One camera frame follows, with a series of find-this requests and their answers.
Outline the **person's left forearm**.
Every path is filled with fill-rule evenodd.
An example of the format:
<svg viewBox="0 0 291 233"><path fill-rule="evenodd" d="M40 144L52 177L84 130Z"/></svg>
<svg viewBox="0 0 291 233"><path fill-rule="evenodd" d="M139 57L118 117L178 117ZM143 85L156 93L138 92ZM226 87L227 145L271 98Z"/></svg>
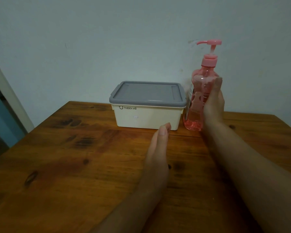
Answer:
<svg viewBox="0 0 291 233"><path fill-rule="evenodd" d="M141 233L161 198L161 189L138 187L88 233Z"/></svg>

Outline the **person's left hand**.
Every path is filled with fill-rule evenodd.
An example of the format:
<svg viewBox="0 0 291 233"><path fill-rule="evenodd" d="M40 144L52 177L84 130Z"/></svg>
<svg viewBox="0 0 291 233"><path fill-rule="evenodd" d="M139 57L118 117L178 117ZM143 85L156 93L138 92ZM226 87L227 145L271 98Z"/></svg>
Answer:
<svg viewBox="0 0 291 233"><path fill-rule="evenodd" d="M145 156L138 189L155 195L162 195L167 187L169 174L166 152L167 146L153 146L152 137Z"/></svg>

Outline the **blue door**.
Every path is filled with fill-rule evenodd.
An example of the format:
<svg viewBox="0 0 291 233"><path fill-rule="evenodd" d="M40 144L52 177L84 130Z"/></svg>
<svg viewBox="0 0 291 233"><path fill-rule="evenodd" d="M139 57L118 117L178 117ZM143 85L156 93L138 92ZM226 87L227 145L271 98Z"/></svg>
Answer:
<svg viewBox="0 0 291 233"><path fill-rule="evenodd" d="M27 131L0 91L0 155L17 144Z"/></svg>

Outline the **grey storage box lid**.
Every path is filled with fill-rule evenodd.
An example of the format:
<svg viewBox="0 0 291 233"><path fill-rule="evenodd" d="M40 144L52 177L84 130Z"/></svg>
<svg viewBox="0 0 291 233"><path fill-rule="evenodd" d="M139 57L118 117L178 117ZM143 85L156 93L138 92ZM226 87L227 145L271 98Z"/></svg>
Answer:
<svg viewBox="0 0 291 233"><path fill-rule="evenodd" d="M179 83L123 81L113 90L114 105L184 108L186 93Z"/></svg>

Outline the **person's right forearm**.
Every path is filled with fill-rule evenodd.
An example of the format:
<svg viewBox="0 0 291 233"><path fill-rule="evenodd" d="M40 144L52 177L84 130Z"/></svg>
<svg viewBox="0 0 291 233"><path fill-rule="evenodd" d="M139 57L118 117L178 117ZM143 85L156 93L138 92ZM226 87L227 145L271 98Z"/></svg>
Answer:
<svg viewBox="0 0 291 233"><path fill-rule="evenodd" d="M205 122L216 158L257 223L268 233L291 233L291 173L251 148L222 121Z"/></svg>

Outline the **white plastic storage box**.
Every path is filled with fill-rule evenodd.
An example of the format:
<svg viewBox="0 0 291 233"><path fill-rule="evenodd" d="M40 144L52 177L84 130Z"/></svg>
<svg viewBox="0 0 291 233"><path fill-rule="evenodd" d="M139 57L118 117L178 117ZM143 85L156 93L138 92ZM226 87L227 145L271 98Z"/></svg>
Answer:
<svg viewBox="0 0 291 233"><path fill-rule="evenodd" d="M160 126L169 123L171 130L177 130L184 110L184 107L116 104L111 106L117 126L142 129L159 129Z"/></svg>

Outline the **person's right hand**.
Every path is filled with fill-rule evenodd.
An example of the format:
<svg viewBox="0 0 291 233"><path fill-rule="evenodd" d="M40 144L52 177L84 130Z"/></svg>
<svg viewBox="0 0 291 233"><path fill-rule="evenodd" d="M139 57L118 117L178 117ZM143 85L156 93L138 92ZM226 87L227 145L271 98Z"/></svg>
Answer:
<svg viewBox="0 0 291 233"><path fill-rule="evenodd" d="M223 123L225 100L209 100L205 103L203 109L204 125L210 127L216 124Z"/></svg>

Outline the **pink pump bottle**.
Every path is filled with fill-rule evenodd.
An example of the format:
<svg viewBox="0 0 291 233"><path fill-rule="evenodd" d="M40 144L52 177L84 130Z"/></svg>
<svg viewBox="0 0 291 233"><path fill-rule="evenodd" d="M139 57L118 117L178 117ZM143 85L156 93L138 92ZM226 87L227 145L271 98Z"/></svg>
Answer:
<svg viewBox="0 0 291 233"><path fill-rule="evenodd" d="M214 54L214 51L216 46L222 44L222 40L211 39L198 41L196 44L209 45L210 52L203 56L201 68L192 72L183 124L188 130L201 131L204 121L204 105L209 98L215 79L219 77L214 71L217 64L217 55Z"/></svg>

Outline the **white door frame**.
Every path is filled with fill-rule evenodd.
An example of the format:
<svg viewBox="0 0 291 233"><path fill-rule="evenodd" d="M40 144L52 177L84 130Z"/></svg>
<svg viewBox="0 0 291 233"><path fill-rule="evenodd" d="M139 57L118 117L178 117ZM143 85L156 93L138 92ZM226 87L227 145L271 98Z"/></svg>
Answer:
<svg viewBox="0 0 291 233"><path fill-rule="evenodd" d="M17 116L23 128L26 129L27 133L31 132L35 128L35 126L33 125L33 122L29 118L20 100L16 96L14 90L10 86L8 80L4 76L1 68L0 68L0 93L1 96L3 96L6 99L7 103L13 110L14 114Z"/></svg>

